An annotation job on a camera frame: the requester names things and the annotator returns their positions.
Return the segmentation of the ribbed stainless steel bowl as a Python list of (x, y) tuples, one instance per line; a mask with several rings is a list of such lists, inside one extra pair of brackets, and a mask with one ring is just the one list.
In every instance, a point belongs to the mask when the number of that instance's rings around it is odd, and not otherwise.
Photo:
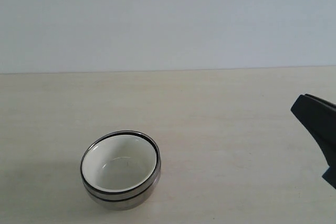
[(85, 189), (105, 201), (122, 201), (145, 192), (161, 173), (160, 149), (145, 133), (122, 130), (93, 142), (80, 161)]

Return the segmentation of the white ceramic bowl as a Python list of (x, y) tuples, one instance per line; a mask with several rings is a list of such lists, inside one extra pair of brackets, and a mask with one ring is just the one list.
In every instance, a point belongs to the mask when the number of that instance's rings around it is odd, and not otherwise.
[(81, 171), (93, 188), (121, 193), (143, 184), (153, 174), (158, 153), (143, 137), (122, 134), (108, 137), (84, 155)]

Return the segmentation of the smooth stainless steel bowl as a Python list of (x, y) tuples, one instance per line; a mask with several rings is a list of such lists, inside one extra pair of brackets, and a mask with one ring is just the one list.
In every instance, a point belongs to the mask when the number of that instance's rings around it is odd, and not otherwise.
[(158, 166), (153, 175), (150, 177), (151, 183), (139, 187), (140, 191), (126, 195), (126, 193), (117, 195), (104, 195), (98, 193), (83, 182), (84, 188), (89, 197), (104, 208), (111, 210), (129, 210), (144, 203), (154, 192), (161, 176), (161, 166)]

